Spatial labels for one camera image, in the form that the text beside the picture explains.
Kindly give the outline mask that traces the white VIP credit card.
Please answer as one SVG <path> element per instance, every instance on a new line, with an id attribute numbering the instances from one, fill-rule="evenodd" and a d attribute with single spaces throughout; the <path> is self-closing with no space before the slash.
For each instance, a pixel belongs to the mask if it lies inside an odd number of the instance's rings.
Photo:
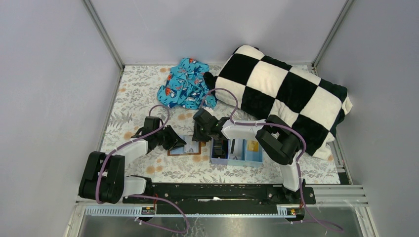
<path id="1" fill-rule="evenodd" d="M 184 141 L 186 142 L 184 146 L 184 152 L 187 154 L 196 154 L 200 151 L 200 142 L 194 141 L 192 135 L 188 135 L 184 137 Z"/>

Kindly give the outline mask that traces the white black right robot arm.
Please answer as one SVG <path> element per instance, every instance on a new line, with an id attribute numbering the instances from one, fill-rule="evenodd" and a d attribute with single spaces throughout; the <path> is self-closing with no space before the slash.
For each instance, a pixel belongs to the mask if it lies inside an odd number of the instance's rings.
<path id="1" fill-rule="evenodd" d="M 276 115 L 257 121 L 238 121 L 229 117 L 217 119 L 205 109 L 194 116 L 194 136 L 198 141 L 256 141 L 268 157 L 279 164 L 282 189 L 273 193 L 272 201 L 298 203 L 304 187 L 298 161 L 306 150 L 306 141 Z"/>

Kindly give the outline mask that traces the brown leather card holder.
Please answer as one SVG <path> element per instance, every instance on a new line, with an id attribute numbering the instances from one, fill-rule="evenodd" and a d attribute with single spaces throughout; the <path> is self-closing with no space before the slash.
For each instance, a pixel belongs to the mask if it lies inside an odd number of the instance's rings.
<path id="1" fill-rule="evenodd" d="M 186 142 L 186 144 L 169 150 L 168 156 L 200 155 L 202 147 L 206 145 L 205 142 L 193 141 L 192 135 L 181 136 L 181 138 Z"/>

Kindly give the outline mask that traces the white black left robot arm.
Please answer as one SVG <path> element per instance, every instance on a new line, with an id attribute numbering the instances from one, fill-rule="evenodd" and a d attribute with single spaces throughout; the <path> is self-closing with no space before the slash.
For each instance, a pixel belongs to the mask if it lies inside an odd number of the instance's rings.
<path id="1" fill-rule="evenodd" d="M 161 118 L 148 116 L 130 140 L 110 153 L 94 151 L 87 158 L 78 195 L 102 203 L 117 203 L 121 198 L 142 195 L 151 180 L 125 173 L 126 165 L 150 153 L 157 146 L 170 151 L 186 142 Z"/>

